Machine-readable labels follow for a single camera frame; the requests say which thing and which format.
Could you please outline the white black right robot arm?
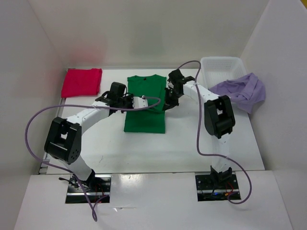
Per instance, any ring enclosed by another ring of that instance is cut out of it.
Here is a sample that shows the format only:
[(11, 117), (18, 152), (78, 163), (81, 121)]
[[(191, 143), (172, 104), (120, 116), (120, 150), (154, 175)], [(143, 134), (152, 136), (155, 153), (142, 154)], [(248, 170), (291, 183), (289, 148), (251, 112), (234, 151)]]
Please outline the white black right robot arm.
[[(200, 86), (192, 76), (184, 77), (179, 69), (169, 73), (168, 80), (171, 85), (165, 88), (165, 102), (163, 110), (169, 110), (179, 105), (179, 98), (186, 95), (199, 103), (199, 121), (196, 138), (197, 152), (201, 156), (220, 157), (227, 159), (229, 154), (228, 140), (235, 126), (235, 116), (228, 96), (218, 96), (208, 89)], [(200, 152), (201, 119), (212, 143), (215, 153)]]

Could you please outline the green t shirt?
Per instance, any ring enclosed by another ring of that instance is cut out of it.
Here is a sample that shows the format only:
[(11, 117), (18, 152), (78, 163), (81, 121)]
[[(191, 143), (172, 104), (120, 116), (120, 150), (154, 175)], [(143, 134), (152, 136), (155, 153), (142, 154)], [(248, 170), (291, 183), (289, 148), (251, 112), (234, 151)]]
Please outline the green t shirt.
[(130, 133), (165, 133), (165, 101), (166, 77), (160, 75), (131, 76), (127, 78), (128, 92), (134, 96), (149, 96), (161, 99), (161, 103), (153, 108), (127, 112), (124, 132)]

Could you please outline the red t shirt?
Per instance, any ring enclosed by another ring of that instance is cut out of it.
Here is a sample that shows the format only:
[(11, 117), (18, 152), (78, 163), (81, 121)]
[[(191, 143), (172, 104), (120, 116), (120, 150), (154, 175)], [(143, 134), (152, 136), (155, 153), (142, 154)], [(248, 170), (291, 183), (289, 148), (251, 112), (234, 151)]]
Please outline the red t shirt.
[(102, 73), (102, 69), (68, 69), (61, 98), (98, 95)]

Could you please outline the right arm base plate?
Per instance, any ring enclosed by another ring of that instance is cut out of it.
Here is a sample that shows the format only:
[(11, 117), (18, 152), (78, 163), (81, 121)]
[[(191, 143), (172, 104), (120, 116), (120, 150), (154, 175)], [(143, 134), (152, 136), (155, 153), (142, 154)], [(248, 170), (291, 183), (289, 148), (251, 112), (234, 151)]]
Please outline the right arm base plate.
[(241, 200), (236, 175), (221, 184), (214, 185), (209, 173), (195, 174), (197, 198), (202, 201), (224, 201), (230, 196), (230, 200)]

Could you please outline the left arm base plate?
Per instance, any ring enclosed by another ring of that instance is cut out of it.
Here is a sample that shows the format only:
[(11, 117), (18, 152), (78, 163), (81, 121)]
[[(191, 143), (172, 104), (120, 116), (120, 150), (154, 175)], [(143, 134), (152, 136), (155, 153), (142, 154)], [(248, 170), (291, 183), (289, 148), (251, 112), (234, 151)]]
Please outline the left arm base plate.
[[(84, 185), (84, 189), (86, 194), (92, 204), (96, 201), (99, 203), (109, 203), (110, 202), (110, 190), (111, 190), (111, 179), (112, 175), (110, 174), (97, 174), (96, 180), (98, 184), (94, 187), (90, 188)], [(87, 203), (86, 197), (73, 176), (70, 179), (66, 179), (68, 181), (68, 188), (66, 193), (66, 204), (84, 204)]]

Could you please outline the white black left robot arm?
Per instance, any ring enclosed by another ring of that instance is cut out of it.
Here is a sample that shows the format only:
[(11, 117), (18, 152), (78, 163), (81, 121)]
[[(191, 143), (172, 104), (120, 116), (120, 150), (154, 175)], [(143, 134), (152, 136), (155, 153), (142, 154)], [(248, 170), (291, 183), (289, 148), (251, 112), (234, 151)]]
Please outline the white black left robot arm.
[(54, 159), (79, 178), (78, 185), (88, 192), (101, 183), (95, 172), (81, 157), (82, 135), (100, 120), (116, 112), (112, 108), (133, 108), (133, 94), (125, 93), (126, 85), (114, 82), (110, 90), (96, 98), (90, 108), (67, 118), (56, 117), (51, 126), (44, 145), (44, 150)]

